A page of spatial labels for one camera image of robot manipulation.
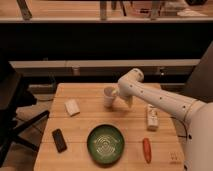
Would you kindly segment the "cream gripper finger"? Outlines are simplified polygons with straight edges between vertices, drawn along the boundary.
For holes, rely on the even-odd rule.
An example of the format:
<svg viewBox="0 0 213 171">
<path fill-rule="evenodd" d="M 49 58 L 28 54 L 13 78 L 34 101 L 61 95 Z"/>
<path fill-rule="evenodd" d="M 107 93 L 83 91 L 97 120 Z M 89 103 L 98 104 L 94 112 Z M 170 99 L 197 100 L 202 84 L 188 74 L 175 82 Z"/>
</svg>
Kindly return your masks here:
<svg viewBox="0 0 213 171">
<path fill-rule="evenodd" d="M 118 90 L 113 90 L 111 93 L 112 96 L 118 96 L 118 94 L 119 94 Z"/>
<path fill-rule="evenodd" d="M 128 99 L 126 100 L 126 104 L 127 104 L 127 106 L 128 106 L 129 108 L 131 108 L 132 105 L 133 105 L 133 97 L 128 98 Z"/>
</svg>

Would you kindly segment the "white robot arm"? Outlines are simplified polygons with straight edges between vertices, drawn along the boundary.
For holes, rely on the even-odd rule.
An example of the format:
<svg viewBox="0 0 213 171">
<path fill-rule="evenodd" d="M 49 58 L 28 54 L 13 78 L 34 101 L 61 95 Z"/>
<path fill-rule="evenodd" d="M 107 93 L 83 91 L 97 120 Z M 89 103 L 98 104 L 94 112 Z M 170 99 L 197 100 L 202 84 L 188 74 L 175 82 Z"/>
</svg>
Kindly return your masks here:
<svg viewBox="0 0 213 171">
<path fill-rule="evenodd" d="M 213 171 L 213 102 L 145 85 L 143 72 L 133 68 L 118 79 L 117 95 L 129 106 L 135 96 L 188 125 L 184 171 Z"/>
</svg>

